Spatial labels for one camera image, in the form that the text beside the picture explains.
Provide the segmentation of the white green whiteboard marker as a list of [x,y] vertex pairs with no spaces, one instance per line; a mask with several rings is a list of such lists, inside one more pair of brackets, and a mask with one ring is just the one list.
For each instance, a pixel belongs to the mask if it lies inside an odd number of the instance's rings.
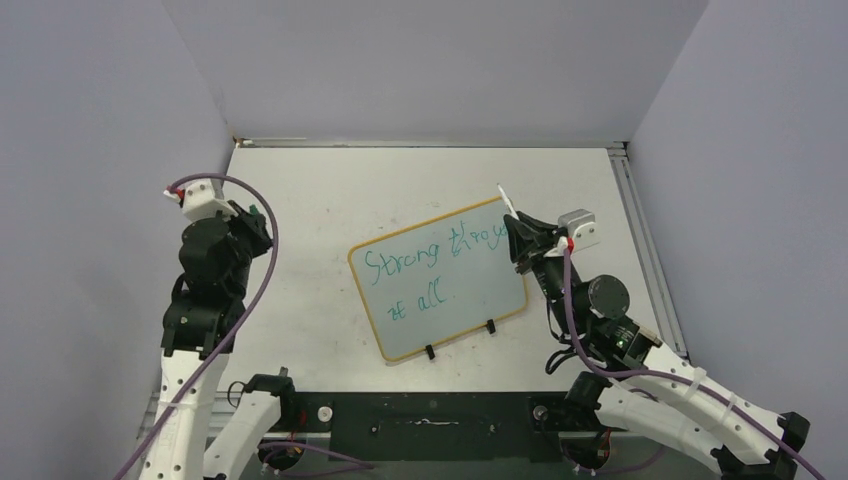
[[518,220],[519,216],[518,216],[517,210],[514,208],[514,205],[511,201],[511,199],[509,198],[509,196],[507,195],[506,191],[504,190],[504,188],[502,187],[502,185],[500,183],[497,184],[497,188],[498,188],[501,200],[503,201],[509,216],[512,217],[513,219]]

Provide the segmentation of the yellow framed whiteboard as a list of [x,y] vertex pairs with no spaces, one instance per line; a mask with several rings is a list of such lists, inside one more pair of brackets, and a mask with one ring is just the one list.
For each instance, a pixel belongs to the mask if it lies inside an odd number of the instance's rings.
[[503,201],[491,198],[352,247],[348,264],[381,356],[400,362],[526,309]]

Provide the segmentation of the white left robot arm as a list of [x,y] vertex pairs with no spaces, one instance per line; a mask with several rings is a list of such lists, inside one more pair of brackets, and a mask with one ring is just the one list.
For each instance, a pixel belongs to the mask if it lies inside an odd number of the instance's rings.
[[163,318],[160,399],[142,445],[143,479],[237,479],[268,427],[282,431],[297,420],[294,398],[253,392],[215,440],[207,440],[235,335],[257,305],[244,301],[251,265],[279,252],[271,211],[230,201],[212,212],[181,235],[183,271]]

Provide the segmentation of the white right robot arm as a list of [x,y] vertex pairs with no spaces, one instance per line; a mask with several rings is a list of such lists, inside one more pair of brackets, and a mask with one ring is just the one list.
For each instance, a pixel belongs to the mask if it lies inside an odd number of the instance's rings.
[[511,263],[533,275],[549,320],[559,326],[560,356],[586,367],[566,396],[573,425],[636,433],[722,479],[793,479],[800,469],[815,471],[801,454],[810,429],[803,415],[764,409],[678,355],[628,316],[629,292],[618,278],[579,277],[572,255],[590,243],[592,214],[575,211],[551,224],[512,211],[503,220]]

